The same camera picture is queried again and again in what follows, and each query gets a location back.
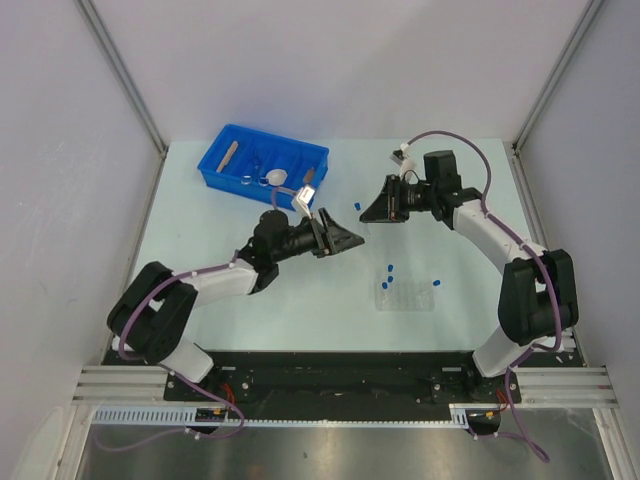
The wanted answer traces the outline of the bristle test tube brush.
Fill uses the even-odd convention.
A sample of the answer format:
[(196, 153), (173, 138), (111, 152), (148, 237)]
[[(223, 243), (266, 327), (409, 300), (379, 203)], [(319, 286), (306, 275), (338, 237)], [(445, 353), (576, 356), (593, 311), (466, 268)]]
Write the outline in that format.
[(303, 184), (304, 185), (310, 185), (313, 177), (315, 175), (315, 169), (314, 168), (310, 168), (304, 175), (303, 177)]

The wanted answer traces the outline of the clear plastic test tube rack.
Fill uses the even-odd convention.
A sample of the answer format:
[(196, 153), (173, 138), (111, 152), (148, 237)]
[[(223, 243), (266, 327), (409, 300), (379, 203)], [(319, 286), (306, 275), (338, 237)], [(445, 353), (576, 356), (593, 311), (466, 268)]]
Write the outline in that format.
[(381, 288), (381, 283), (374, 288), (375, 305), (379, 311), (431, 312), (435, 308), (431, 282), (387, 282), (386, 290)]

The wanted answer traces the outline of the white porcelain evaporating dish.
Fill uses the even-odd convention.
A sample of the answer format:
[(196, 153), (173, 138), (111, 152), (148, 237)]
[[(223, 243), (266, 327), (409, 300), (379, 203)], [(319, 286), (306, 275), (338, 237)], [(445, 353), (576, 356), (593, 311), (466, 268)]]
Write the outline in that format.
[(287, 180), (287, 177), (287, 171), (280, 168), (272, 169), (265, 175), (268, 184), (274, 187), (283, 186)]

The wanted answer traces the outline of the metal crucible tongs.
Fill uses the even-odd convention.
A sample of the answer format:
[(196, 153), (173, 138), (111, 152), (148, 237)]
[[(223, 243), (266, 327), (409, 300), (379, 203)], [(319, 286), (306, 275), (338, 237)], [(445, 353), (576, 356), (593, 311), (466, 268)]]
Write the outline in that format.
[(240, 182), (243, 186), (257, 184), (259, 186), (266, 186), (268, 184), (265, 173), (263, 172), (263, 167), (266, 164), (270, 156), (270, 151), (268, 149), (255, 149), (254, 153), (250, 158), (250, 166), (246, 173), (244, 173)]

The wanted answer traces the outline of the wooden test tube clamp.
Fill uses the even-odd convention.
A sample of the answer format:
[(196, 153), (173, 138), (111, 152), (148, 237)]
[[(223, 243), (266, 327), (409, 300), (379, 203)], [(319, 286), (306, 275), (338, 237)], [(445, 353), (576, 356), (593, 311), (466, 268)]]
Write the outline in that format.
[(226, 166), (229, 164), (230, 160), (232, 159), (233, 155), (235, 154), (235, 152), (237, 151), (239, 147), (239, 142), (237, 140), (234, 140), (231, 145), (229, 146), (229, 148), (227, 149), (227, 151), (225, 152), (224, 156), (222, 157), (216, 172), (217, 173), (222, 173), (223, 170), (226, 168)]

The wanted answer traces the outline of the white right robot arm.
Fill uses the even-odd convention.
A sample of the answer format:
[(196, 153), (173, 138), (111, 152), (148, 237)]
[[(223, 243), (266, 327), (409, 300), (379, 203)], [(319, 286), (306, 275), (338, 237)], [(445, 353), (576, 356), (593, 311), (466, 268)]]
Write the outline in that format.
[(523, 239), (492, 214), (482, 193), (462, 184), (450, 150), (424, 155), (425, 177), (407, 180), (386, 176), (380, 194), (360, 215), (365, 224), (404, 223), (413, 212), (428, 212), (435, 220), (465, 237), (502, 275), (498, 301), (499, 325), (472, 359), (475, 367), (461, 376), (463, 393), (484, 401), (497, 389), (496, 376), (514, 367), (526, 352), (542, 349), (541, 339), (561, 343), (565, 329), (579, 319), (574, 267), (563, 249), (547, 250)]

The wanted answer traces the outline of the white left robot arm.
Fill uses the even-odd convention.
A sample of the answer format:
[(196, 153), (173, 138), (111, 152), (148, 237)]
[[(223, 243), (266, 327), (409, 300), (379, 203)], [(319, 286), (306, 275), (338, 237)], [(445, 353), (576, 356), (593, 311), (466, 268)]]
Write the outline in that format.
[(359, 247), (365, 239), (321, 208), (296, 225), (276, 209), (263, 213), (244, 247), (220, 265), (176, 273), (158, 261), (135, 276), (107, 317), (125, 361), (161, 366), (186, 379), (197, 398), (214, 397), (221, 376), (214, 360), (184, 336), (192, 311), (217, 300), (252, 295), (279, 275), (279, 263), (306, 253), (321, 259)]

